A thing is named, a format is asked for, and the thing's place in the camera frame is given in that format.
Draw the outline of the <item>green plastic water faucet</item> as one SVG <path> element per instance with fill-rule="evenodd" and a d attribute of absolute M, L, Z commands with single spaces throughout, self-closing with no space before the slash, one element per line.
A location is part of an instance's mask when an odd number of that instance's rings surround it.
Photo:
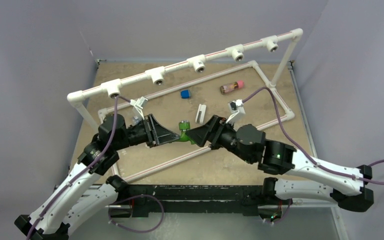
<path fill-rule="evenodd" d="M 196 143 L 186 135 L 186 131 L 191 129 L 190 122 L 188 120 L 182 120 L 178 123 L 178 129 L 180 130 L 178 142 L 190 142 L 191 145 Z"/>

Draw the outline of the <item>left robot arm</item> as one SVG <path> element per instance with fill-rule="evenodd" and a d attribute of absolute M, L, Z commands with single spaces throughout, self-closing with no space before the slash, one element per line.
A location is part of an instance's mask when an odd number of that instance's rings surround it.
<path fill-rule="evenodd" d="M 70 210 L 119 160 L 119 150 L 140 144 L 153 148 L 179 138 L 179 134 L 160 125 L 152 114 L 130 126 L 118 113 L 106 116 L 61 185 L 34 212 L 18 216 L 14 225 L 28 240 L 67 240 L 69 230 L 74 228 L 68 221 Z"/>

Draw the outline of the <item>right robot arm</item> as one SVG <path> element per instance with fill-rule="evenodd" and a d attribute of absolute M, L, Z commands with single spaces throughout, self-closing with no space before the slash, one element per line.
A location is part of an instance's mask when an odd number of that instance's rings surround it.
<path fill-rule="evenodd" d="M 209 142 L 211 150 L 226 149 L 271 176 L 264 180 L 260 196 L 268 204 L 292 199 L 314 199 L 336 203 L 351 212 L 366 212 L 374 204 L 374 192 L 363 177 L 371 177 L 367 165 L 356 168 L 311 158 L 295 147 L 266 139 L 252 124 L 238 129 L 214 115 L 206 124 L 185 134 L 199 147 Z"/>

